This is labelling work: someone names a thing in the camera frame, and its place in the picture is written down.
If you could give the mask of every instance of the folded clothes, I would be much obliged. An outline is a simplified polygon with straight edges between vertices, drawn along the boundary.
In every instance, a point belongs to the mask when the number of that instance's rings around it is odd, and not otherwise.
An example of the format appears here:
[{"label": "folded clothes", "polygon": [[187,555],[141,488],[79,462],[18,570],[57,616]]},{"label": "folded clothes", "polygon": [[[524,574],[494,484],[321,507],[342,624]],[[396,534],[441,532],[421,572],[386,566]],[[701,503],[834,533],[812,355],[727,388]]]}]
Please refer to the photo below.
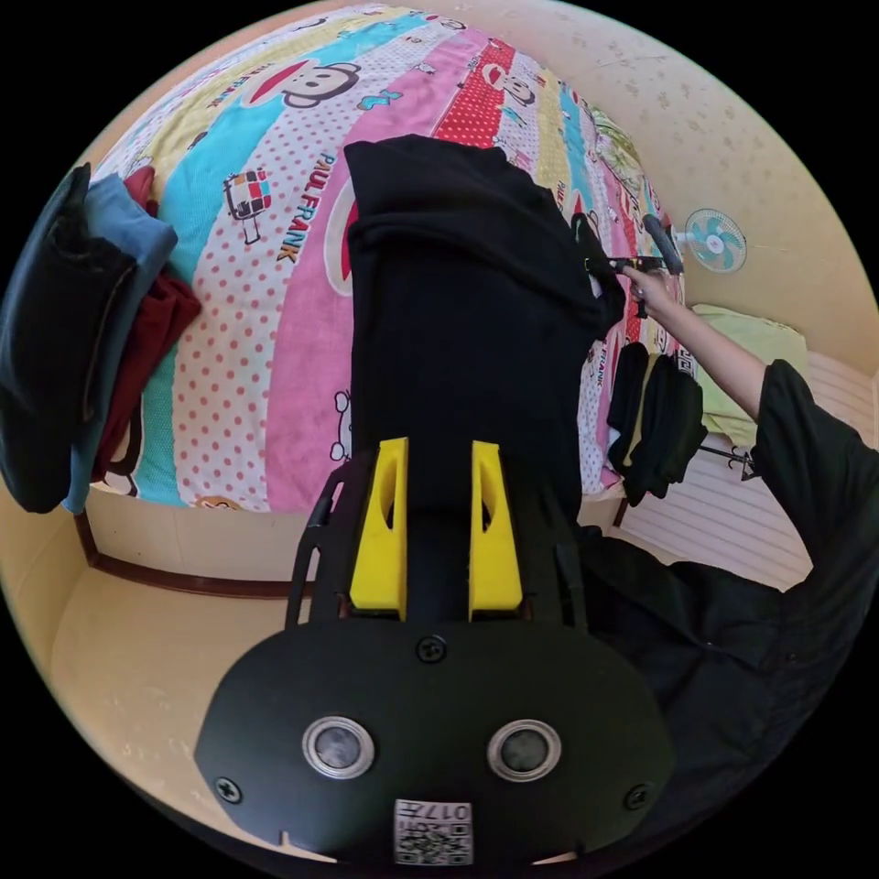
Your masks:
[{"label": "folded clothes", "polygon": [[93,380],[92,416],[73,440],[70,490],[63,501],[72,513],[80,513],[85,506],[119,362],[137,310],[177,244],[174,230],[136,204],[115,174],[89,189],[85,214],[90,233],[102,235],[131,254],[136,267],[131,282],[114,303],[101,340]]},{"label": "folded clothes", "polygon": [[620,354],[607,420],[619,431],[608,461],[623,476],[631,506],[648,492],[665,497],[672,483],[683,482],[708,433],[699,385],[679,371],[674,358],[648,357],[640,343]]},{"label": "folded clothes", "polygon": [[[765,364],[784,360],[808,381],[806,340],[796,330],[773,320],[755,318],[715,305],[694,305],[693,311]],[[705,427],[711,433],[726,435],[734,445],[752,448],[757,441],[754,420],[721,391],[704,369],[697,370],[696,380],[704,396],[702,423]]]},{"label": "folded clothes", "polygon": [[90,174],[76,168],[55,190],[0,305],[0,471],[30,513],[49,512],[68,492],[100,342],[136,266],[88,228]]},{"label": "folded clothes", "polygon": [[[158,209],[157,203],[149,197],[155,176],[156,170],[147,165],[125,179],[128,194],[152,217]],[[106,423],[92,465],[93,482],[101,481],[107,474],[150,376],[200,312],[201,303],[189,284],[165,272],[159,273],[137,309],[119,361]]]}]

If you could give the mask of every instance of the electric fan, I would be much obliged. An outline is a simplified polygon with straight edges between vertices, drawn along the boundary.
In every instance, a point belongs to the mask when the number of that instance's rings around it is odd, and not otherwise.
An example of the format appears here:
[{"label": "electric fan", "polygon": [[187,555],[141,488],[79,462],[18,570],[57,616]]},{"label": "electric fan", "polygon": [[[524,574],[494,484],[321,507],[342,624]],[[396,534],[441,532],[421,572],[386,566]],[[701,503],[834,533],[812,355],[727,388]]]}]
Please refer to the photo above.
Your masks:
[{"label": "electric fan", "polygon": [[747,256],[742,230],[725,214],[699,208],[687,220],[686,230],[677,233],[678,248],[689,245],[697,261],[722,275],[738,271]]}]

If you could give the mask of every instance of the black clothing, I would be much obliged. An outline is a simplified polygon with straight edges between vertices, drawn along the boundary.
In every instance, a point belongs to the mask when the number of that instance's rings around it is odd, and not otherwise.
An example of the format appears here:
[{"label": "black clothing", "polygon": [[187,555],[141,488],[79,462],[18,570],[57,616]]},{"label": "black clothing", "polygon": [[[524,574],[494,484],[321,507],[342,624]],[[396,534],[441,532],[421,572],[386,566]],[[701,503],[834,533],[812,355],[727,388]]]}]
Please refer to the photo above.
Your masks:
[{"label": "black clothing", "polygon": [[666,567],[581,529],[590,630],[645,677],[678,753],[635,833],[587,863],[673,839],[759,775],[817,708],[867,615],[879,582],[879,453],[777,361],[754,459],[815,566],[786,592],[709,565]]},{"label": "black clothing", "polygon": [[[640,342],[623,348],[607,417],[607,423],[620,431],[607,457],[623,476],[630,506],[638,506],[647,492],[663,498],[671,483],[683,482],[687,465],[708,435],[702,425],[699,384],[680,372],[673,357],[659,356],[644,387],[648,360]],[[641,438],[630,454],[642,405]]]},{"label": "black clothing", "polygon": [[30,513],[54,509],[70,489],[102,327],[136,264],[88,234],[89,176],[83,165],[56,190],[0,304],[0,472]]},{"label": "black clothing", "polygon": [[[441,515],[458,529],[451,581],[466,560],[472,440],[528,461],[574,524],[581,366],[621,312],[613,294],[591,295],[551,219],[558,209],[500,151],[419,140],[346,148],[360,209],[349,237],[353,446],[410,437],[410,524]],[[708,565],[666,567],[579,529],[590,631],[640,671],[678,758],[638,829],[581,858],[587,875],[649,854],[754,779],[817,707],[867,614],[879,454],[776,362],[754,459],[815,566],[785,593]]]},{"label": "black clothing", "polygon": [[353,450],[409,437],[410,523],[464,513],[473,440],[539,462],[581,505],[577,407],[592,344],[623,317],[595,297],[549,190],[481,150],[419,136],[345,148],[359,219],[353,277]]}]

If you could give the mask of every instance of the light green towel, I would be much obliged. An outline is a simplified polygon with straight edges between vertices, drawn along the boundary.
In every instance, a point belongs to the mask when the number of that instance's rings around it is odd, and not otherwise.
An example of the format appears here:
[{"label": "light green towel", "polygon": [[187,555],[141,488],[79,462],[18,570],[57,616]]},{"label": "light green towel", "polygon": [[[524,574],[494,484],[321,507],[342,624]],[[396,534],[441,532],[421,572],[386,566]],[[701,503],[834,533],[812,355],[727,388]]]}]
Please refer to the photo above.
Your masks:
[{"label": "light green towel", "polygon": [[[787,360],[808,381],[808,350],[806,340],[796,330],[783,323],[740,314],[714,305],[694,305],[715,330],[722,332],[746,351],[759,357],[765,364]],[[757,426],[721,389],[703,369],[697,370],[702,388],[702,424],[710,433],[722,433],[736,446],[748,449],[757,441]]]}]

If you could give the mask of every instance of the wooden baseboard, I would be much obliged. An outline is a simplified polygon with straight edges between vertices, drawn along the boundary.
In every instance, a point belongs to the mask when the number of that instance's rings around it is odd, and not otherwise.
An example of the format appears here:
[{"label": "wooden baseboard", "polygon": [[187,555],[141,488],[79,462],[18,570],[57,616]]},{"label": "wooden baseboard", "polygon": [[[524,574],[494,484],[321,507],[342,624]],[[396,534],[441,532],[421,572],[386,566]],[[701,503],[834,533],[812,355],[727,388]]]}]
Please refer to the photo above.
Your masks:
[{"label": "wooden baseboard", "polygon": [[[102,553],[94,542],[92,525],[86,512],[74,517],[76,530],[80,536],[82,551],[90,568],[112,574],[120,580],[171,589],[177,592],[192,592],[196,595],[213,595],[222,598],[266,598],[286,599],[290,594],[287,581],[275,580],[229,580],[223,577],[200,577],[196,574],[178,574],[170,570],[149,568],[131,561],[115,559]],[[310,583],[304,592],[309,596]]]}]

